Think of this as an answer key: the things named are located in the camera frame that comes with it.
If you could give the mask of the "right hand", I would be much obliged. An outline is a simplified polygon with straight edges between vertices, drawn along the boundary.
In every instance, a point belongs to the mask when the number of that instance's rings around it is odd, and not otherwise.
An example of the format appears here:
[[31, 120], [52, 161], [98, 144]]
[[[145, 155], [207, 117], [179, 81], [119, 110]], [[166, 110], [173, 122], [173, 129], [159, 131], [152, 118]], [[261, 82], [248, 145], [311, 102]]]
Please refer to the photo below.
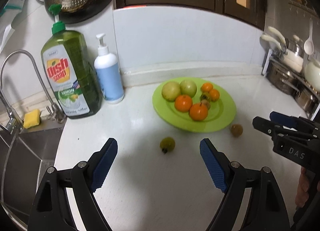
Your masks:
[[301, 168], [300, 177], [298, 181], [297, 193], [295, 198], [295, 203], [298, 208], [304, 207], [305, 203], [309, 199], [309, 187], [310, 181], [306, 176], [306, 169], [304, 167]]

